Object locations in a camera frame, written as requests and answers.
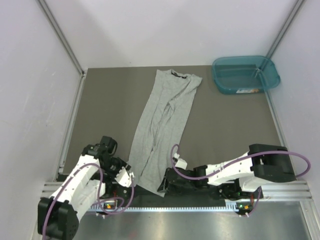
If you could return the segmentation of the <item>grey adidas t-shirt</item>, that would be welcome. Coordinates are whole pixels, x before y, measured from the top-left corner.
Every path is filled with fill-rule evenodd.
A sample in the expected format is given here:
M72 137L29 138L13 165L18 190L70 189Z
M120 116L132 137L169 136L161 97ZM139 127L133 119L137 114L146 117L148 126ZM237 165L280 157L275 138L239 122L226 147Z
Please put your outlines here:
M128 163L134 183L158 192L166 169L171 164L170 151L180 143L202 77L169 70L157 70L149 99L138 122Z

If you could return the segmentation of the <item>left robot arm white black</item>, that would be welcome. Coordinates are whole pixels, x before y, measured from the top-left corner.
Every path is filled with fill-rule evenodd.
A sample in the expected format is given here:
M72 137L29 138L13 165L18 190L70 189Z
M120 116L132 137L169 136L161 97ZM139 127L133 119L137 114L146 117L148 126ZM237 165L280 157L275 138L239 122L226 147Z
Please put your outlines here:
M103 216L123 213L135 193L131 166L115 157L118 143L103 136L87 145L61 186L37 206L37 232L42 239L72 240L86 212L97 206Z

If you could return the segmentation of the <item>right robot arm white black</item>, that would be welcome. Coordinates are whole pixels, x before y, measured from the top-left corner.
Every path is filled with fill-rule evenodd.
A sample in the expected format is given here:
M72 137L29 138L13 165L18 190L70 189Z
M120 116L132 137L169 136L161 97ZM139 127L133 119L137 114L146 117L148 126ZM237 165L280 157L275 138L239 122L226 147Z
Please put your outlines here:
M217 199L231 201L255 198L258 188L269 183L290 183L296 175L287 148L252 144L236 159L187 169L179 154L173 155L174 167L166 169L158 193L184 196L205 192Z

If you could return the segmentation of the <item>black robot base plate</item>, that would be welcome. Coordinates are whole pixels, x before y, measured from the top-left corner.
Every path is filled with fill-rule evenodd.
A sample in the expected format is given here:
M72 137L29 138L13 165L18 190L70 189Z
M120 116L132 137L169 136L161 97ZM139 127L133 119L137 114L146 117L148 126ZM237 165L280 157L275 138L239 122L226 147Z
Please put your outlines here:
M194 186L191 183L183 185L176 181L163 180L159 189L166 191L164 196L154 194L140 186L134 187L130 208L178 208L178 207L225 207L227 201L250 201L251 206L255 199L262 196L257 189L255 192L240 191L238 180L224 183L222 186L202 185Z

